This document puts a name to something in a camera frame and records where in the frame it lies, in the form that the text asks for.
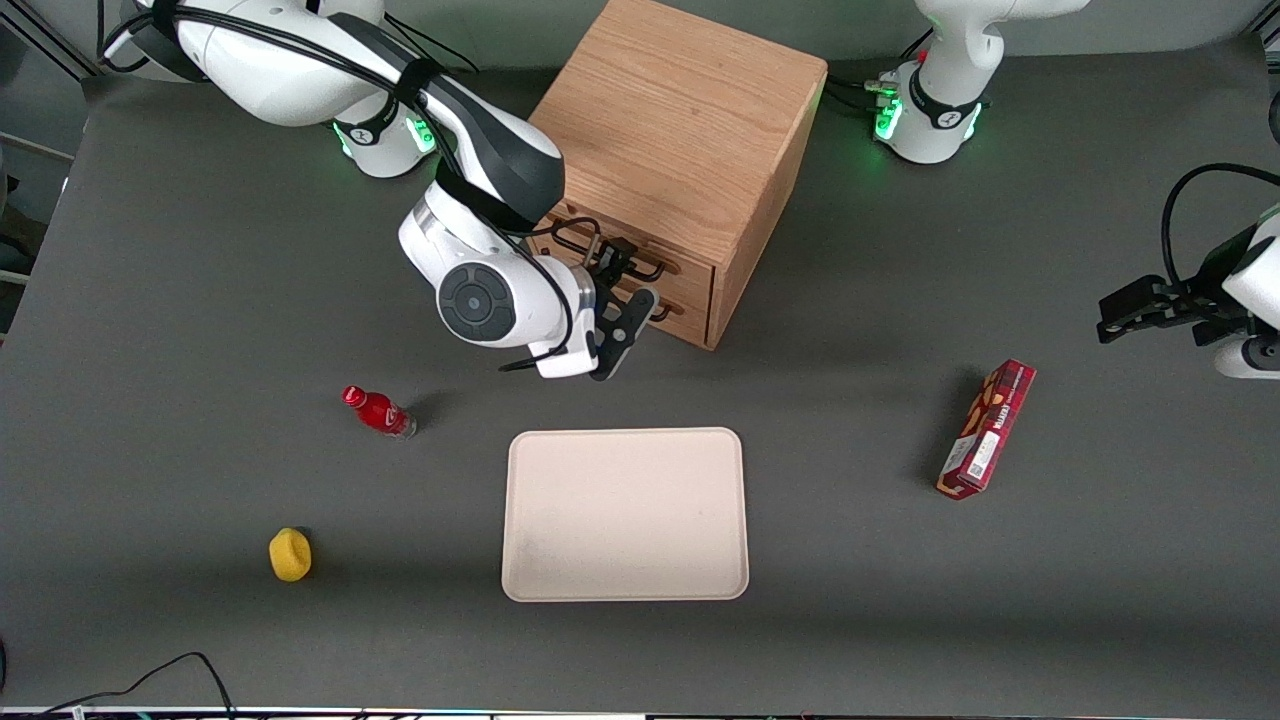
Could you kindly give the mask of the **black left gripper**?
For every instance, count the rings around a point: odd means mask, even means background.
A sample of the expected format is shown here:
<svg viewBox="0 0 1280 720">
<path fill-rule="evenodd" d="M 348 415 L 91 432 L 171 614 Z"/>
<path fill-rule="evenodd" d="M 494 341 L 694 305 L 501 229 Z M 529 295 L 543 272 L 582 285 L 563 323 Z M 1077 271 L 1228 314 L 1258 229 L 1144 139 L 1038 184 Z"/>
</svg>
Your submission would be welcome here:
<svg viewBox="0 0 1280 720">
<path fill-rule="evenodd" d="M 1249 225 L 1210 251 L 1184 292 L 1161 277 L 1140 277 L 1098 301 L 1097 340 L 1102 345 L 1146 329 L 1192 324 L 1197 347 L 1231 337 L 1252 337 L 1254 320 L 1222 287 L 1245 256 L 1257 225 Z"/>
</svg>

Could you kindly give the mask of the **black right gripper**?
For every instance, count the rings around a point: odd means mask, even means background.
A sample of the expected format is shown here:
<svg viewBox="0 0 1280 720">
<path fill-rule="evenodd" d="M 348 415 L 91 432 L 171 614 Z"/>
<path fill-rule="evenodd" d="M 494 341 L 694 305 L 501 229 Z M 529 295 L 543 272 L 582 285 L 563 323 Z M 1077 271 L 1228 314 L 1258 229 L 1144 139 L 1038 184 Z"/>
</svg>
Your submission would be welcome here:
<svg viewBox="0 0 1280 720">
<path fill-rule="evenodd" d="M 613 288 L 632 269 L 636 251 L 637 247 L 623 238 L 600 241 L 599 247 L 586 258 L 585 263 L 595 295 L 613 293 Z"/>
</svg>

